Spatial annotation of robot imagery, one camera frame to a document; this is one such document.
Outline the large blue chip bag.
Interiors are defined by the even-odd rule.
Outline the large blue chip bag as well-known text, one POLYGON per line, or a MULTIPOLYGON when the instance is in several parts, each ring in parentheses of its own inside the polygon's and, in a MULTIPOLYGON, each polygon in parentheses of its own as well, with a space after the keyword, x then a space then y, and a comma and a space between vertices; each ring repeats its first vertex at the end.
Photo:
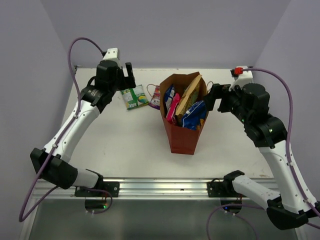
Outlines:
POLYGON ((196 131, 201 126, 201 121, 206 119, 207 109, 203 100, 194 103, 183 115, 181 126, 196 131))

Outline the red paper bag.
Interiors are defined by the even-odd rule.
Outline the red paper bag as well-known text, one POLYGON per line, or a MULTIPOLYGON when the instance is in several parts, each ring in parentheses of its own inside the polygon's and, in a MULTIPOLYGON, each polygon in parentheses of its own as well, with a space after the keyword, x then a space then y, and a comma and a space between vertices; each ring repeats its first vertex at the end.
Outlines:
POLYGON ((179 95, 182 95, 184 90, 186 90, 191 82, 199 75, 199 72, 190 74, 172 74, 158 85, 159 111, 168 138, 170 150, 174 154, 193 155, 204 127, 201 126, 198 130, 191 130, 169 123, 166 120, 167 108, 165 106, 164 95, 171 85, 174 86, 174 89, 179 95))

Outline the small blue snack bag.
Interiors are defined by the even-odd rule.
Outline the small blue snack bag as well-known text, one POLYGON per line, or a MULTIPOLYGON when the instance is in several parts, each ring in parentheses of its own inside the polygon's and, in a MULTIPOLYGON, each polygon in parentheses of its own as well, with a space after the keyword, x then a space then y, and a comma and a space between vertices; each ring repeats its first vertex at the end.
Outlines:
POLYGON ((172 84, 164 93, 164 105, 167 111, 170 110, 175 94, 176 94, 175 87, 172 84))

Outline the brown kraft snack bag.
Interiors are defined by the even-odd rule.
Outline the brown kraft snack bag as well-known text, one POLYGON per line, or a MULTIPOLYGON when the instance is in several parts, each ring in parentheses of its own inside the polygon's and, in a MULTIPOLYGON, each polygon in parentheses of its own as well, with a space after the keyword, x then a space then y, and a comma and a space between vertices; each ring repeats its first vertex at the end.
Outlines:
POLYGON ((182 126, 182 118, 184 114, 197 101, 200 91, 201 79, 202 75, 199 74, 192 80, 187 89, 184 91, 179 104, 175 109, 175 116, 177 124, 179 126, 182 126))

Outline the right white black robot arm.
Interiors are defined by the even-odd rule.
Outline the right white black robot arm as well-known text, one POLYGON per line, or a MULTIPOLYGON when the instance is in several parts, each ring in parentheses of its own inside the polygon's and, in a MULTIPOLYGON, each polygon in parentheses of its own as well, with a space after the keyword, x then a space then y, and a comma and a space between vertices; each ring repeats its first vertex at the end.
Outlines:
POLYGON ((243 195, 262 207, 270 221, 280 230, 299 228, 316 217, 320 203, 307 190, 293 154, 286 149, 288 132, 283 122, 269 113, 270 95, 257 83, 235 86, 213 84, 204 97, 208 110, 220 99, 218 111, 232 113, 244 126, 248 138, 265 158, 278 191, 273 191, 236 170, 222 181, 207 183, 209 190, 219 196, 243 195))

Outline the pink snack bag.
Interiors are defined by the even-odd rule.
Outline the pink snack bag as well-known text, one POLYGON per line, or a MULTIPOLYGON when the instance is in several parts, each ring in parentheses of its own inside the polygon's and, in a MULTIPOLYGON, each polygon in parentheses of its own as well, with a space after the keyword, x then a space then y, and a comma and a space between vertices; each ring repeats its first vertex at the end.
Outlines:
POLYGON ((176 93, 171 101, 170 108, 167 111, 167 115, 165 118, 170 124, 174 124, 176 122, 175 112, 176 112, 177 106, 180 103, 180 100, 181 100, 180 95, 176 93))

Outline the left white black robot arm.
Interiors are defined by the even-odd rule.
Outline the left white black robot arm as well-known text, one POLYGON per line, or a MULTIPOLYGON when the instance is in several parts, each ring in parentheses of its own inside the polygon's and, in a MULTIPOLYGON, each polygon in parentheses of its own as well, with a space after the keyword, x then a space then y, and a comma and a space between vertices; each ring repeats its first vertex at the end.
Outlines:
POLYGON ((62 189, 85 187, 95 197, 103 193, 102 175, 76 168, 69 161, 88 127, 111 103, 115 93, 136 86, 130 62, 125 63, 125 70, 127 75, 112 60, 102 60, 97 65, 95 76, 79 93, 79 101, 61 129, 42 149, 32 150, 30 158, 38 178, 62 189))

